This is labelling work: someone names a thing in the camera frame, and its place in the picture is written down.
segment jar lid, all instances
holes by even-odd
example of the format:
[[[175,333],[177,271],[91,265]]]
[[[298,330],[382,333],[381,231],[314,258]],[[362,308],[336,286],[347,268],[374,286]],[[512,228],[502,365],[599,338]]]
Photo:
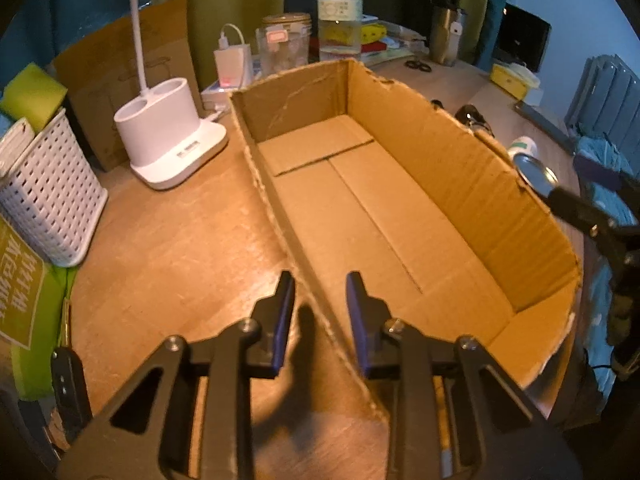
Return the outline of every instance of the jar lid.
[[[262,19],[265,25],[278,25],[282,23],[311,22],[311,15],[306,12],[285,12],[284,14],[274,14],[265,16]]]

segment blue cloth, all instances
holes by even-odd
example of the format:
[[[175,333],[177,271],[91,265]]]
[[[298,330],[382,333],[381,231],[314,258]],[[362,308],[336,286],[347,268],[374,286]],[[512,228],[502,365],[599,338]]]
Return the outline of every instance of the blue cloth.
[[[486,3],[484,23],[476,47],[476,66],[486,72],[490,72],[494,65],[494,48],[498,41],[506,4],[507,0],[487,0]]]
[[[14,124],[14,121],[0,112],[0,139],[7,133],[12,124]]]
[[[25,0],[0,38],[0,88],[30,62],[45,67],[68,46],[128,13],[129,0]]]
[[[626,157],[605,139],[581,137],[578,142],[577,153],[596,160],[606,168],[632,173]],[[635,225],[638,223],[636,217],[616,193],[593,182],[588,183],[587,191],[594,205],[613,216],[619,225]],[[598,261],[598,270],[588,291],[592,315],[584,345],[589,353],[589,364],[591,366],[609,364],[611,351],[613,350],[607,344],[607,314],[612,298],[609,287],[610,279],[611,268],[604,257],[601,256]],[[609,399],[615,381],[615,374],[608,368],[599,368],[594,370],[594,373],[598,382],[598,389],[606,401]]]

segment white desk lamp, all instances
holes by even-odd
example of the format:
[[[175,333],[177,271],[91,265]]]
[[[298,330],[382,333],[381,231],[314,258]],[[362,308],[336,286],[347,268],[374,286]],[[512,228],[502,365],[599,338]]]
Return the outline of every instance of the white desk lamp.
[[[185,78],[174,77],[147,87],[138,0],[129,1],[140,95],[120,108],[113,119],[134,173],[153,189],[169,189],[226,146],[226,128],[199,118]]]

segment scissors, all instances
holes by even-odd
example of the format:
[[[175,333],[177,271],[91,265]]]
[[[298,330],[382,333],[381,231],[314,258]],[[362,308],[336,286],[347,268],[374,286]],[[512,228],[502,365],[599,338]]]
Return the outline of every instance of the scissors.
[[[418,57],[413,57],[404,62],[404,66],[411,68],[412,70],[419,70],[420,72],[431,72],[431,67],[423,61],[420,61]]]

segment bottle label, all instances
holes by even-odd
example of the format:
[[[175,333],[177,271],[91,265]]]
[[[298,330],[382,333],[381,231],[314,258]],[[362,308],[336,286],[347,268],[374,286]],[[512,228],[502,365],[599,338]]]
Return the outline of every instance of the bottle label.
[[[362,0],[318,0],[318,18],[328,22],[360,22]]]

